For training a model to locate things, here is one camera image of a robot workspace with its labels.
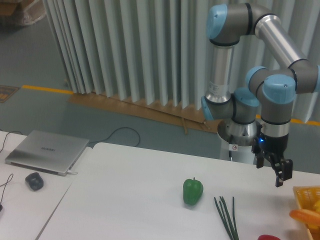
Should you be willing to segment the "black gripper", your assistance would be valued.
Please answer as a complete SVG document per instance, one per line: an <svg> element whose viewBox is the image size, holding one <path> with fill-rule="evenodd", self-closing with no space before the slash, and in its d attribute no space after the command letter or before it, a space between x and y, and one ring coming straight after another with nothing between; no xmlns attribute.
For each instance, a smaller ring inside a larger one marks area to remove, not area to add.
<svg viewBox="0 0 320 240"><path fill-rule="evenodd" d="M289 135L269 136L262 132L262 128L261 124L256 127L251 152L255 155L257 168L264 166L264 160L270 163L276 175L275 186L281 187L293 176L293 161L284 157Z"/></svg>

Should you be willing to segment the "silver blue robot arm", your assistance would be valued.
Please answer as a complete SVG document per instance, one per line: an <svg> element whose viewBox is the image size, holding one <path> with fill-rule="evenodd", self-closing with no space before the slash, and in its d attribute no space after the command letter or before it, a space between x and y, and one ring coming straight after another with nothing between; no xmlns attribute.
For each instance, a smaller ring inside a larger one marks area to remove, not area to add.
<svg viewBox="0 0 320 240"><path fill-rule="evenodd" d="M201 107L206 120L220 120L219 136L229 144L251 147L256 167L269 162L277 187L293 175L293 161L284 156L297 95L320 91L320 68L297 47L280 18L252 3L220 4L207 15L206 35L215 47L213 74ZM277 69L251 68L245 87L230 92L235 46L254 36L277 62Z"/></svg>

